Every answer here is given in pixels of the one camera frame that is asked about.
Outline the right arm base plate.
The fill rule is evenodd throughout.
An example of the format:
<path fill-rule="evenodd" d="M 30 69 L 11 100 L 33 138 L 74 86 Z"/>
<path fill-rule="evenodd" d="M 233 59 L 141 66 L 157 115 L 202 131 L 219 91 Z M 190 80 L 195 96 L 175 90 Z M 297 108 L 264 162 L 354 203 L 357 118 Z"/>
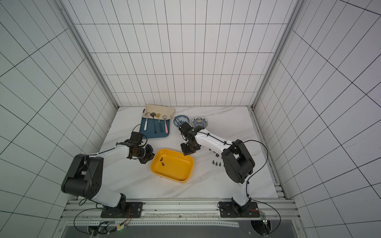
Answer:
<path fill-rule="evenodd" d="M 260 211 L 256 202 L 248 201 L 244 206 L 240 206 L 235 201 L 217 204 L 221 218 L 259 218 Z"/>

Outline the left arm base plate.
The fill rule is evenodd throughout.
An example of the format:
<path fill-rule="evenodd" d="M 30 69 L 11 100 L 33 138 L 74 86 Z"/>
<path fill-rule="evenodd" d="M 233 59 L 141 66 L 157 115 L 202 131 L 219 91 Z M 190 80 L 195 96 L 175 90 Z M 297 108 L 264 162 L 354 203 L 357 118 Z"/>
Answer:
<path fill-rule="evenodd" d="M 101 212 L 101 218 L 140 218 L 143 202 L 125 202 L 117 207 L 104 206 Z"/>

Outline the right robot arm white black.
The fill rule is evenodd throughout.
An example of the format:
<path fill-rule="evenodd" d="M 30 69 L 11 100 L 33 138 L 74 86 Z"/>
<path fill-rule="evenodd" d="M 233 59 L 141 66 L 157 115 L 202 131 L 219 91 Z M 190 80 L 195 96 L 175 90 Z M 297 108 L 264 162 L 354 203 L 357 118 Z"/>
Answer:
<path fill-rule="evenodd" d="M 181 144 L 185 156 L 196 153 L 203 146 L 221 156 L 227 176 L 237 184 L 232 194 L 232 203 L 240 210 L 247 209 L 251 202 L 246 185 L 255 162 L 243 141 L 220 138 L 202 126 L 192 127 L 187 122 L 180 125 L 179 131 L 185 141 Z"/>

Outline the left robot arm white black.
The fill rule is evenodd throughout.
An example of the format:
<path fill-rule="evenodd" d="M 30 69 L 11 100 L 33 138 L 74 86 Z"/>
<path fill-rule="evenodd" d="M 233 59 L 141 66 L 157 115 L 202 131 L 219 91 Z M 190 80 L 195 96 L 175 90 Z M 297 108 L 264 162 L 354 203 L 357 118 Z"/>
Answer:
<path fill-rule="evenodd" d="M 129 139 L 96 154 L 78 154 L 73 158 L 62 182 L 63 193 L 80 196 L 109 208 L 126 207 L 125 195 L 103 184 L 104 169 L 120 160 L 139 160 L 146 164 L 155 156 L 153 148 L 142 141 L 146 136 L 133 131 Z"/>

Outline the yellow plastic storage tray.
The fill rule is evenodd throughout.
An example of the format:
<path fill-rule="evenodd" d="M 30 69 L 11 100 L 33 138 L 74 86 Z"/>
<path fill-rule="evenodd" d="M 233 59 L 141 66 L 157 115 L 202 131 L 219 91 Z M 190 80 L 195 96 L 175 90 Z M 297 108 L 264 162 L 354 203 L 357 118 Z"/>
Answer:
<path fill-rule="evenodd" d="M 191 156 L 170 149 L 160 149 L 154 156 L 150 165 L 153 174 L 179 183 L 189 180 L 194 166 Z"/>

